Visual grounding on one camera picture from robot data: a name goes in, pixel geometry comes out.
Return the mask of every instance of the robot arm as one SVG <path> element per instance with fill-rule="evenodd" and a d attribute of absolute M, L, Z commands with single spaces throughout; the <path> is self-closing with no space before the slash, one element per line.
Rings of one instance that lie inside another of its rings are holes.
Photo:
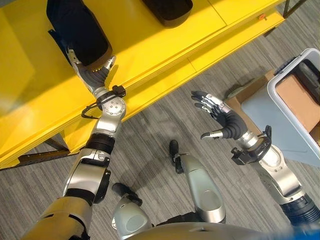
<path fill-rule="evenodd" d="M 111 57 L 97 71 L 87 70 L 72 49 L 67 53 L 72 67 L 95 96 L 102 110 L 85 147 L 80 150 L 69 172 L 63 197 L 54 201 L 41 215 L 23 240 L 89 240 L 88 230 L 92 218 L 92 205 L 101 202 L 107 192 L 111 172 L 108 170 L 110 154 L 126 114 L 122 86 L 105 88 L 105 79 L 116 58 Z"/>
<path fill-rule="evenodd" d="M 235 139 L 242 150 L 233 148 L 232 160 L 237 165 L 253 166 L 262 184 L 293 226 L 320 223 L 319 209 L 286 165 L 281 150 L 272 145 L 270 126 L 263 134 L 256 136 L 236 112 L 212 94 L 193 91 L 191 98 L 198 101 L 194 104 L 197 108 L 208 112 L 223 127 L 204 133 L 201 139 Z"/>

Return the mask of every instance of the black bag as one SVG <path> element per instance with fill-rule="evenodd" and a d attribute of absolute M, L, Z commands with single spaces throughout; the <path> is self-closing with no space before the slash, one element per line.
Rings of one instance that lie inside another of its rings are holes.
<path fill-rule="evenodd" d="M 48 32 L 68 62 L 67 48 L 73 49 L 88 69 L 102 66 L 112 55 L 107 37 L 82 0 L 48 0 L 46 15 L 55 30 Z"/>

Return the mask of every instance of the gray carpet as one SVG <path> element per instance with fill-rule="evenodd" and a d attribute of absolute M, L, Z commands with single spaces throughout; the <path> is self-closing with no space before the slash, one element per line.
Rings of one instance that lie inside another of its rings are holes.
<path fill-rule="evenodd" d="M 250 166 L 231 161 L 233 140 L 200 141 L 200 135 L 219 126 L 193 107 L 191 90 L 222 98 L 234 85 L 243 85 L 280 66 L 305 48 L 319 47 L 319 0 L 307 1 L 268 37 L 259 37 L 203 74 L 126 121 L 116 140 L 109 169 L 110 184 L 131 186 L 143 199 L 142 208 L 154 224 L 193 210 L 183 175 L 175 174 L 168 144 L 177 139 L 182 151 L 201 159 L 223 195 L 227 223 L 262 232 L 283 231 L 289 221 Z M 50 149 L 42 144 L 32 150 Z M 0 239 L 19 239 L 52 201 L 61 196 L 75 156 L 0 172 Z M 315 203 L 320 206 L 320 170 L 288 162 Z M 117 239 L 111 228 L 119 198 L 108 189 L 94 206 L 89 233 L 93 240 Z"/>

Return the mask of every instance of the white bin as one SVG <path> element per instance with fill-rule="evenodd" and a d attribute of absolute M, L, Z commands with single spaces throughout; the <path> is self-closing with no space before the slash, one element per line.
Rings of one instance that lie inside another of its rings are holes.
<path fill-rule="evenodd" d="M 286 159 L 320 167 L 320 147 L 276 92 L 276 84 L 304 59 L 320 70 L 320 52 L 307 48 L 245 100 L 241 108 L 261 131 L 266 125 L 272 127 L 272 144 L 281 149 Z"/>

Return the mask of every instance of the yellow shelf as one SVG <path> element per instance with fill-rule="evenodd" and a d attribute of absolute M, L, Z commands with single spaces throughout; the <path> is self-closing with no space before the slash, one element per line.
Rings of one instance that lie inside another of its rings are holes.
<path fill-rule="evenodd" d="M 282 1 L 246 0 L 250 6 L 236 4 L 233 15 L 226 10 L 235 1 L 193 0 L 189 18 L 175 28 L 163 27 L 140 0 L 85 3 L 117 56 L 107 84 L 134 93 Z M 16 0 L 0 8 L 0 26 L 1 168 L 78 121 L 94 98 L 47 33 L 46 1 Z"/>
<path fill-rule="evenodd" d="M 139 89 L 127 92 L 125 101 L 127 104 L 127 114 L 124 121 L 158 99 L 181 86 L 197 74 L 209 68 L 212 64 L 225 58 L 241 46 L 255 39 L 266 31 L 278 26 L 283 22 L 282 16 L 275 10 L 267 13 L 267 20 L 254 20 L 238 28 L 232 34 L 226 35 L 219 41 L 197 52 L 194 56 L 185 59 L 181 63 L 161 73 L 152 80 L 141 85 Z M 95 125 L 95 120 L 80 119 L 69 125 L 61 132 L 71 153 L 76 153 L 88 140 Z"/>

